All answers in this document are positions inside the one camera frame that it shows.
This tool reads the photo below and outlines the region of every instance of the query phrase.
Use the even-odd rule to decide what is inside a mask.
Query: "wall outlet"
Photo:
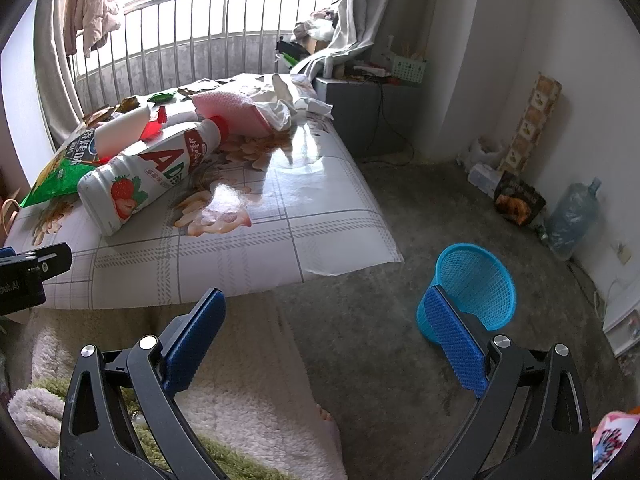
[[[626,263],[631,259],[631,249],[626,245],[620,244],[616,251],[616,255],[618,256],[620,263],[626,265]]]

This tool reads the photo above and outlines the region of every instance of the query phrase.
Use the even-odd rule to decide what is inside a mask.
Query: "green rug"
[[[69,389],[69,382],[69,379],[42,379],[34,382],[29,387],[44,388],[52,394],[59,396],[61,399],[65,399],[66,392]],[[129,415],[139,413],[141,411],[140,405],[133,390],[130,388],[121,388],[121,391]],[[170,468],[164,460],[151,431],[142,428],[138,424],[134,424],[133,427],[136,430],[140,444],[142,444],[142,449],[145,451],[149,462],[169,471]],[[298,480],[295,476],[287,475],[277,469],[264,466],[254,459],[234,451],[221,442],[211,440],[206,436],[197,435],[197,437],[202,447],[209,453],[209,456],[231,480]]]

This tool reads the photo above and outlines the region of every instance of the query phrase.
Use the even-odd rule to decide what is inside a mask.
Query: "curtain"
[[[388,1],[341,0],[332,42],[326,49],[303,59],[291,73],[304,73],[313,79],[325,63],[331,66],[344,63],[369,48],[376,38]]]
[[[82,107],[66,63],[61,0],[38,0],[33,51],[40,103],[51,139],[59,147],[82,121]]]

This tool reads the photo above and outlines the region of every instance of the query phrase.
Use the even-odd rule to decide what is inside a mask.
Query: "concrete floor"
[[[351,480],[421,478],[474,403],[415,325],[436,259],[453,243],[481,245],[510,270],[518,306],[504,331],[518,345],[547,350],[563,342],[571,349],[592,426],[610,410],[635,405],[632,381],[568,268],[532,232],[503,220],[462,170],[366,164],[362,172],[404,264],[275,291],[316,401],[338,421]]]

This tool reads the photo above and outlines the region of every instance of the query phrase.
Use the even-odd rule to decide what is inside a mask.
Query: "blue mesh wastebasket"
[[[473,244],[444,249],[432,285],[440,285],[462,312],[475,314],[489,331],[505,326],[516,310],[516,288],[509,271],[493,254]],[[415,318],[420,332],[437,343],[424,311],[424,296]]]

